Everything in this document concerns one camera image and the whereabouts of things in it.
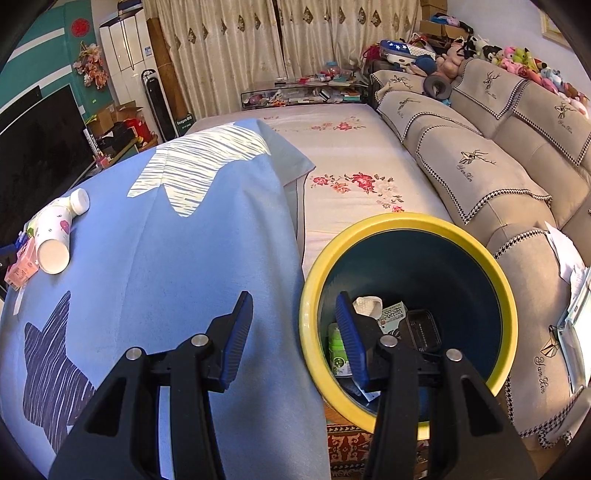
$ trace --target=metal screw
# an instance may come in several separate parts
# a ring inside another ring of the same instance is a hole
[[[208,342],[209,342],[209,337],[207,335],[202,334],[202,333],[199,333],[199,335],[195,335],[191,338],[191,343],[194,346],[206,346]]]
[[[450,348],[445,354],[452,362],[459,362],[463,356],[462,352],[457,348]]]
[[[389,348],[398,345],[398,339],[392,335],[382,335],[382,338],[380,338],[379,342]]]
[[[125,357],[127,360],[137,360],[139,357],[142,356],[142,350],[137,348],[136,346],[130,348],[125,352]]]

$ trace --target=beige sofa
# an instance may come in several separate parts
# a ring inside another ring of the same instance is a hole
[[[382,70],[372,81],[384,121],[512,287],[519,338],[505,386],[509,416],[536,445],[568,442],[578,421],[564,419],[586,395],[571,395],[552,329],[570,286],[545,223],[566,233],[590,264],[591,122],[539,85],[479,59],[462,64],[451,108],[421,95],[420,77]]]

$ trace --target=dark blue star shape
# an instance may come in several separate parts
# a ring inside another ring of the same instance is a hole
[[[66,325],[70,292],[66,292],[39,331],[25,325],[27,381],[22,412],[28,421],[43,428],[51,448],[57,453],[95,388],[66,356]]]

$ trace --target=teal wall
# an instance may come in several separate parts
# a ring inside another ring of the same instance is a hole
[[[81,38],[72,35],[70,29],[72,22],[78,18],[85,18],[90,22],[88,34]],[[60,28],[64,29],[63,35],[27,50],[6,64],[0,73],[0,108],[39,80],[64,67],[71,66],[78,58],[81,41],[87,45],[96,43],[90,0],[76,0],[48,10],[36,20],[18,46]],[[78,75],[74,69],[42,87],[41,94],[45,97],[68,83],[72,86],[78,106],[83,106],[86,111],[82,115],[84,119],[88,119],[98,109],[112,101],[107,86],[102,90],[97,90],[94,83],[90,87],[85,87],[83,76]]]

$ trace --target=curtain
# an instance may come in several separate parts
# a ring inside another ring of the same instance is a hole
[[[148,18],[160,19],[196,118],[237,112],[241,93],[285,76],[271,0],[144,0],[144,6]]]
[[[363,51],[385,38],[408,39],[418,0],[277,0],[290,77],[320,71],[327,61],[359,67]]]

